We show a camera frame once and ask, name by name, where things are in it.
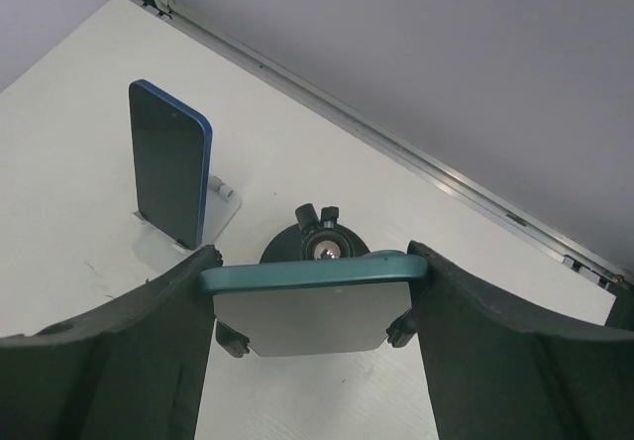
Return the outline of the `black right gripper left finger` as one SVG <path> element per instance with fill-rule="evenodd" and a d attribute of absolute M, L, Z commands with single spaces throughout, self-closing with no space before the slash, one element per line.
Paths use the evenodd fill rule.
<path fill-rule="evenodd" d="M 205 246 L 165 274 L 31 335 L 1 340 L 4 439 L 192 439 L 214 317 Z"/>

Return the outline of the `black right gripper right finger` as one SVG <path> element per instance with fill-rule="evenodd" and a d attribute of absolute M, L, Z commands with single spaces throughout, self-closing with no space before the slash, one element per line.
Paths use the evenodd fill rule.
<path fill-rule="evenodd" d="M 633 333 L 538 306 L 412 241 L 413 303 L 442 439 L 630 439 Z"/>

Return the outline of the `white folding phone stand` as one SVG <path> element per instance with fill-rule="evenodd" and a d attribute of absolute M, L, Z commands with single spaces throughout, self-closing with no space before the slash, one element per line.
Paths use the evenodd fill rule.
<path fill-rule="evenodd" d="M 140 234 L 133 252 L 144 264 L 164 273 L 202 246 L 215 243 L 241 206 L 239 192 L 211 175 L 191 204 L 163 201 L 151 216 L 136 211 Z"/>

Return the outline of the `blue smartphone black screen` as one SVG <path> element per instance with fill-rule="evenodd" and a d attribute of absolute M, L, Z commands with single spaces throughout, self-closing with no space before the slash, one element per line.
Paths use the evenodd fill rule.
<path fill-rule="evenodd" d="M 128 87 L 138 211 L 191 204 L 206 188 L 213 129 L 206 117 L 145 79 Z"/>

